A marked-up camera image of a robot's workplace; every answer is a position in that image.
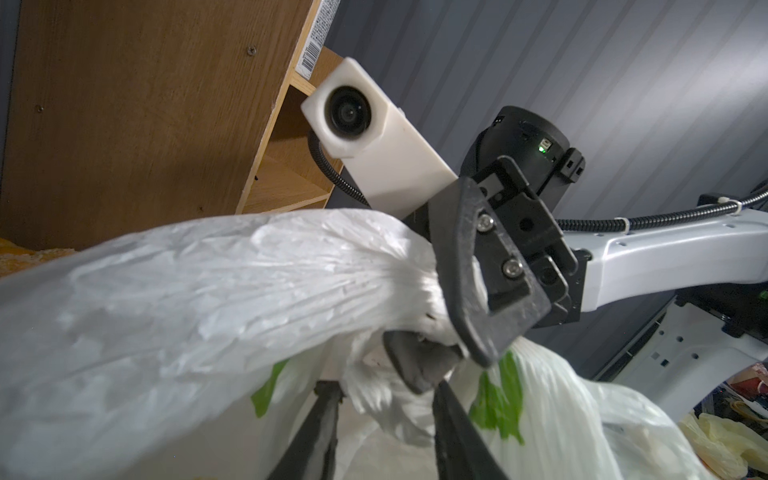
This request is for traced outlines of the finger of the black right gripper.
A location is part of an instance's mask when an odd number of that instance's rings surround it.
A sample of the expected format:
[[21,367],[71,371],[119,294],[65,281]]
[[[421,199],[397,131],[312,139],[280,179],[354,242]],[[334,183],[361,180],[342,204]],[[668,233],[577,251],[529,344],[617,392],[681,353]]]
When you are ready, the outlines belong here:
[[382,340],[394,369],[416,395],[434,390],[464,359],[458,345],[421,339],[415,332],[385,331]]

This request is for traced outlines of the left gripper triangular right finger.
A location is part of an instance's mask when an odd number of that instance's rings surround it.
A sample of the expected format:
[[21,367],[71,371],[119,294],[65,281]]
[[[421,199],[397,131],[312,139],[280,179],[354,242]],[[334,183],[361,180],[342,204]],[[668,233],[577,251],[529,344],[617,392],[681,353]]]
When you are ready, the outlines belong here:
[[440,480],[507,480],[447,381],[434,391],[435,455]]

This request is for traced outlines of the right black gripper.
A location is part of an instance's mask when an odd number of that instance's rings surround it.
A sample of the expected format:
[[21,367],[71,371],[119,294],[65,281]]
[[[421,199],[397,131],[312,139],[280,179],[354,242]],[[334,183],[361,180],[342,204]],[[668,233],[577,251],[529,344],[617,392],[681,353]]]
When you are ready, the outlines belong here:
[[585,165],[551,122],[505,106],[470,147],[460,178],[414,212],[450,321],[481,367],[532,327],[579,320],[588,255],[567,246],[551,209]]

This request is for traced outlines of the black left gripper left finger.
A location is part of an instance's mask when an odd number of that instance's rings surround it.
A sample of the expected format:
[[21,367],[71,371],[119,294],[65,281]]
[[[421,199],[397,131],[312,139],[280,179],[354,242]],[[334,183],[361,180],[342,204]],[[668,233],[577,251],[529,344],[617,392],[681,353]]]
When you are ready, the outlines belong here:
[[336,469],[337,427],[344,393],[338,381],[316,383],[313,407],[269,480],[331,480]]

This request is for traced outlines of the white plastic grocery bag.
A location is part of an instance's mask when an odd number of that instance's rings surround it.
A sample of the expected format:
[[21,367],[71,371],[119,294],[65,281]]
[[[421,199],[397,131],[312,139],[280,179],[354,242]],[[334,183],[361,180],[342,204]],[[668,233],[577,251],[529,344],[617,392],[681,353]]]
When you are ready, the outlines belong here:
[[524,334],[483,368],[431,242],[371,210],[208,218],[1,282],[5,479],[267,479],[338,381],[334,479],[436,479],[434,390],[385,331],[458,345],[444,378],[508,479],[707,479],[642,394],[580,377]]

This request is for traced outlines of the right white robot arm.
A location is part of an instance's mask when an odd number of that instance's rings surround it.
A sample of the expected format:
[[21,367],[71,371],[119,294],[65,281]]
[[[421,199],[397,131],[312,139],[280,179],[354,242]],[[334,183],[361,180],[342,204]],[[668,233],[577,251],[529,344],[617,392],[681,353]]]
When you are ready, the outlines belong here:
[[727,378],[767,357],[767,216],[744,199],[704,196],[691,210],[557,220],[551,208],[585,160],[549,121],[504,107],[454,173],[415,131],[416,172],[378,210],[433,245],[450,319],[468,356],[499,363],[526,331],[626,298],[673,302],[626,357],[617,382],[679,420]]

